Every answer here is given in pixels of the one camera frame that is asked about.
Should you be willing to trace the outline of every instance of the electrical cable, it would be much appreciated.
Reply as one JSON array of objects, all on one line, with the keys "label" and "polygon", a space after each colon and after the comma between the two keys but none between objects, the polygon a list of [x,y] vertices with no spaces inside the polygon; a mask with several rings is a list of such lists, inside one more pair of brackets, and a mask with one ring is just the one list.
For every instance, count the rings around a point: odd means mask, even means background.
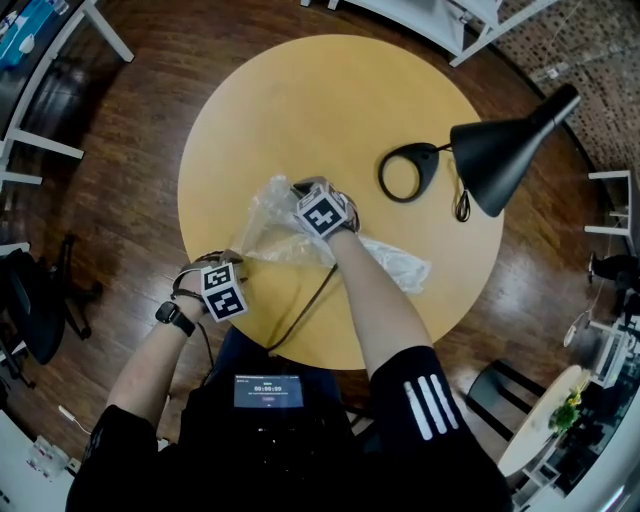
[{"label": "electrical cable", "polygon": [[546,50],[546,52],[544,54],[544,58],[542,59],[542,70],[545,73],[546,73],[546,69],[547,69],[547,62],[548,62],[548,59],[549,59],[549,54],[551,53],[551,48],[553,48],[553,43],[555,43],[556,38],[558,37],[558,34],[564,28],[564,26],[566,25],[567,21],[569,21],[569,18],[571,18],[571,16],[573,16],[573,13],[578,10],[578,7],[580,7],[583,2],[584,2],[584,0],[580,0],[576,5],[573,6],[573,9],[571,9],[569,14],[567,14],[567,16],[565,17],[565,19],[562,20],[562,23],[560,23],[560,26],[557,28],[557,30],[553,34],[553,37],[551,38],[551,41],[549,41],[549,44],[547,45],[547,50]]},{"label": "electrical cable", "polygon": [[213,372],[213,369],[215,368],[216,364],[215,364],[215,360],[213,359],[213,352],[211,351],[211,343],[209,343],[209,336],[207,336],[207,333],[205,332],[204,327],[200,322],[198,322],[197,325],[198,327],[200,327],[200,332],[202,332],[202,337],[204,338],[204,342],[207,345],[207,353],[209,354],[209,361],[211,362],[211,368],[209,368],[209,371],[207,372],[207,374],[202,378],[202,382],[200,382],[200,387],[202,387],[207,382],[207,379]]},{"label": "electrical cable", "polygon": [[[616,225],[613,226],[614,229],[618,227],[620,222],[622,222],[622,219],[618,219],[618,222],[616,222]],[[609,257],[609,251],[611,250],[612,239],[613,239],[613,235],[609,235],[609,241],[607,242],[607,251],[605,253],[605,258]],[[563,346],[568,347],[571,344],[571,341],[573,340],[573,337],[569,337],[569,333],[571,332],[571,329],[575,327],[575,325],[582,319],[584,315],[587,315],[587,314],[591,315],[591,312],[593,311],[593,309],[596,307],[596,304],[598,303],[598,299],[600,298],[600,293],[602,292],[603,286],[604,286],[604,279],[601,279],[600,286],[598,287],[598,293],[596,293],[596,297],[595,299],[593,299],[593,302],[591,303],[591,307],[586,309],[582,313],[580,313],[578,317],[571,323],[571,325],[569,326],[569,329],[567,329],[567,334],[565,334],[564,340],[562,342]]]},{"label": "electrical cable", "polygon": [[469,193],[465,188],[456,204],[456,219],[458,222],[467,222],[471,216],[471,204],[469,203]]},{"label": "electrical cable", "polygon": [[200,322],[197,322],[196,325],[200,327],[200,332],[202,332],[202,337],[204,338],[204,342],[207,345],[207,353],[209,354],[209,361],[211,361],[211,369],[213,369],[216,363],[213,360],[213,352],[211,351],[211,343],[209,343],[209,336],[207,336],[207,333],[205,332],[204,327],[202,327],[202,324]]},{"label": "electrical cable", "polygon": [[60,413],[67,418],[70,422],[75,423],[76,425],[78,425],[78,427],[80,427],[80,429],[87,435],[91,435],[91,431],[87,430],[86,428],[84,428],[82,426],[82,423],[80,423],[76,417],[71,414],[69,411],[67,411],[64,407],[62,407],[61,405],[58,406],[58,410],[60,411]]},{"label": "electrical cable", "polygon": [[296,318],[293,321],[293,323],[291,324],[291,327],[289,327],[287,332],[284,333],[284,336],[282,336],[282,338],[280,338],[275,345],[272,345],[271,347],[267,348],[267,352],[272,352],[273,350],[277,349],[280,345],[282,345],[286,341],[286,339],[289,337],[289,334],[291,334],[291,332],[293,331],[295,326],[298,324],[298,322],[302,320],[302,317],[306,315],[307,312],[311,309],[311,306],[313,306],[314,302],[318,299],[318,297],[322,293],[322,290],[324,290],[327,284],[329,284],[329,281],[333,277],[333,274],[336,273],[336,270],[338,270],[337,263],[333,267],[331,267],[331,270],[327,274],[327,277],[324,278],[324,281],[322,281],[322,284],[320,285],[316,293],[314,293],[313,297],[311,297],[311,300],[307,302],[307,305],[302,309],[302,311],[298,315],[298,318]]}]

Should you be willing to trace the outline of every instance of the black lamp shade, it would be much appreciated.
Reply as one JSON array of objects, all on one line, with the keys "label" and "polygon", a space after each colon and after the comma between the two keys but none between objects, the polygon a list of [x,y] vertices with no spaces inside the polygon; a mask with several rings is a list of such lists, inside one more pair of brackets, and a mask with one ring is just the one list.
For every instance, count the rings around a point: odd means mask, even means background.
[{"label": "black lamp shade", "polygon": [[563,85],[524,119],[472,123],[451,129],[451,149],[458,174],[487,215],[500,214],[542,141],[579,102],[575,87]]}]

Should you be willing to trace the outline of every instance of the wooden floor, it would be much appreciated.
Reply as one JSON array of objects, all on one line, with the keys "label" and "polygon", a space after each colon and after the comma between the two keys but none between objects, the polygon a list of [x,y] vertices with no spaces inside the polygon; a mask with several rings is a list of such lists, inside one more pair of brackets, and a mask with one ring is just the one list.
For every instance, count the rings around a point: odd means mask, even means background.
[{"label": "wooden floor", "polygon": [[[483,119],[528,113],[538,98],[518,75],[485,50],[459,69],[438,48],[400,26],[356,7],[337,12],[324,2],[305,9],[296,0],[110,0],[105,16],[136,54],[121,64],[85,27],[51,73],[27,121],[30,130],[75,144],[83,161],[28,147],[16,150],[12,170],[42,175],[41,187],[6,185],[2,228],[8,241],[28,239],[34,255],[53,260],[64,234],[79,238],[73,271],[79,284],[100,280],[102,300],[89,309],[93,336],[67,329],[53,361],[27,360],[37,382],[12,385],[9,405],[33,433],[80,457],[87,437],[67,422],[59,404],[91,428],[127,358],[150,329],[171,279],[187,263],[176,187],[182,150],[200,108],[238,66],[291,39],[358,34],[389,41],[430,62],[469,98]],[[602,211],[587,166],[560,131],[539,152],[506,209],[497,263],[478,302],[436,350],[455,390],[496,358],[548,385],[578,349],[562,347],[571,322],[597,292],[585,268],[606,238],[587,236],[585,223]],[[610,298],[609,287],[600,303]],[[219,346],[224,329],[207,323]],[[208,369],[203,340],[194,335],[180,361],[160,434],[177,439],[188,392]],[[342,372],[344,400],[364,404],[364,372]],[[470,420],[492,455],[504,449],[495,434]]]}]

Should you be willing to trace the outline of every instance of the white stripes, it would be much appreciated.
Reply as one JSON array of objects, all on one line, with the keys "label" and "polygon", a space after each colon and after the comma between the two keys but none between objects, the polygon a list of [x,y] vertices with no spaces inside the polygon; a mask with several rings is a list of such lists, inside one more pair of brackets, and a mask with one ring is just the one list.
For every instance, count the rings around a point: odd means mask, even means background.
[{"label": "white stripes", "polygon": [[456,421],[455,416],[453,415],[453,411],[451,410],[451,407],[449,406],[449,400],[447,400],[447,397],[444,396],[444,391],[442,391],[442,385],[440,384],[440,381],[438,380],[438,377],[436,377],[435,375],[431,375],[431,384],[433,384],[433,389],[436,390],[436,395],[438,395],[438,399],[440,400],[440,403],[442,404],[442,408],[444,409],[444,413],[447,415],[447,418],[449,418],[449,423],[451,423],[451,426],[453,427],[454,430],[458,429],[458,422]]},{"label": "white stripes", "polygon": [[458,422],[453,414],[453,410],[451,409],[451,405],[449,404],[449,400],[444,394],[444,390],[442,389],[442,384],[436,375],[431,375],[430,378],[431,385],[435,390],[435,396],[429,387],[429,383],[425,377],[418,378],[418,385],[420,386],[420,390],[422,391],[422,396],[424,397],[424,401],[427,404],[427,410],[424,410],[424,407],[420,403],[418,396],[416,395],[414,388],[411,382],[407,381],[404,383],[404,390],[407,394],[407,398],[409,399],[409,405],[411,406],[411,410],[413,411],[413,417],[416,420],[418,425],[418,429],[422,434],[422,438],[425,441],[429,441],[433,439],[433,432],[431,431],[431,427],[429,426],[429,422],[427,421],[427,416],[425,413],[428,413],[433,423],[438,430],[438,433],[445,434],[447,432],[447,424],[445,419],[442,417],[442,413],[438,408],[438,404],[436,402],[436,397],[440,402],[440,407],[444,411],[449,424],[453,430],[458,429]]},{"label": "white stripes", "polygon": [[413,417],[416,419],[416,423],[418,424],[418,428],[420,429],[420,433],[422,434],[422,439],[428,441],[433,438],[433,433],[429,428],[429,424],[427,423],[427,418],[422,411],[422,407],[420,406],[420,402],[418,402],[418,397],[416,396],[413,387],[410,382],[404,383],[404,390],[407,393],[407,397],[409,398],[409,405],[411,406],[411,410],[413,411]]},{"label": "white stripes", "polygon": [[420,389],[422,389],[422,396],[424,396],[424,401],[427,402],[429,413],[431,414],[433,421],[436,422],[436,428],[438,429],[438,432],[444,434],[447,431],[447,426],[444,424],[442,415],[438,410],[438,405],[436,404],[435,398],[433,398],[433,393],[431,393],[431,390],[429,389],[427,379],[425,379],[424,377],[420,377],[418,379],[418,384],[420,384]]}]

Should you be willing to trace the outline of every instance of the black chair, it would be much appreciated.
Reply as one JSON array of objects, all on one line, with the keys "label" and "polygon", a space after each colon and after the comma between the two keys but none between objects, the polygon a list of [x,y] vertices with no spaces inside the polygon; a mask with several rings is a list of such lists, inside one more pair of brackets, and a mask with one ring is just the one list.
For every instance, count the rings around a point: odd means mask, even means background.
[{"label": "black chair", "polygon": [[[11,352],[20,341],[40,364],[47,364],[55,355],[65,323],[69,323],[80,339],[91,336],[84,313],[85,306],[102,294],[102,285],[95,282],[90,291],[82,290],[71,280],[71,249],[75,238],[67,235],[62,243],[57,264],[47,270],[44,260],[37,263],[30,254],[14,251],[0,260],[0,307],[6,308],[17,331],[8,339],[8,329],[0,328],[0,349],[5,353],[12,377],[19,377],[29,387]],[[67,305],[75,304],[83,328],[78,327]]]}]

